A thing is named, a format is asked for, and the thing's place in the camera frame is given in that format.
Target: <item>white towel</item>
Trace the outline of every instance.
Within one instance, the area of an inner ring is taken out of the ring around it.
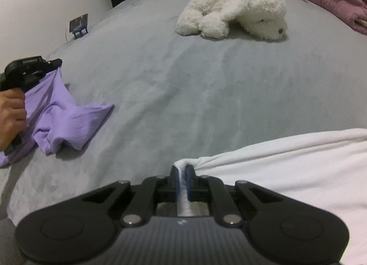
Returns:
[[[198,159],[183,159],[196,174],[225,184],[247,180],[296,200],[328,210],[348,226],[350,241],[341,260],[367,264],[367,130],[297,135]],[[187,202],[181,179],[180,216],[206,215],[204,204]]]

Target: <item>gray bedsheet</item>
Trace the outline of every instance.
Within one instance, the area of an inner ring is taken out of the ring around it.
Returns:
[[[128,0],[50,55],[80,104],[115,109],[82,151],[39,149],[0,170],[2,214],[167,174],[177,160],[279,137],[367,128],[367,38],[303,0],[286,0],[288,37],[268,43],[175,33],[189,0]]]

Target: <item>logo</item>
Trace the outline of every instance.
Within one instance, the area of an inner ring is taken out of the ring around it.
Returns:
[[[25,60],[25,61],[23,61],[23,64],[37,62],[37,61],[38,61],[37,59]]]
[[[186,225],[187,224],[187,220],[186,219],[181,219],[180,221],[177,221],[177,223],[180,225],[180,226],[183,226],[183,225]]]

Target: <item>stuffed toy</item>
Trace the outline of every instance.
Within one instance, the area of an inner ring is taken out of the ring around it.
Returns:
[[[286,35],[284,0],[191,0],[179,16],[178,34],[222,39],[238,22],[251,35],[274,41]]]

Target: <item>human hand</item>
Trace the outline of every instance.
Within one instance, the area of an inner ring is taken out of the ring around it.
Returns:
[[[0,91],[0,151],[26,127],[25,95],[19,88]]]

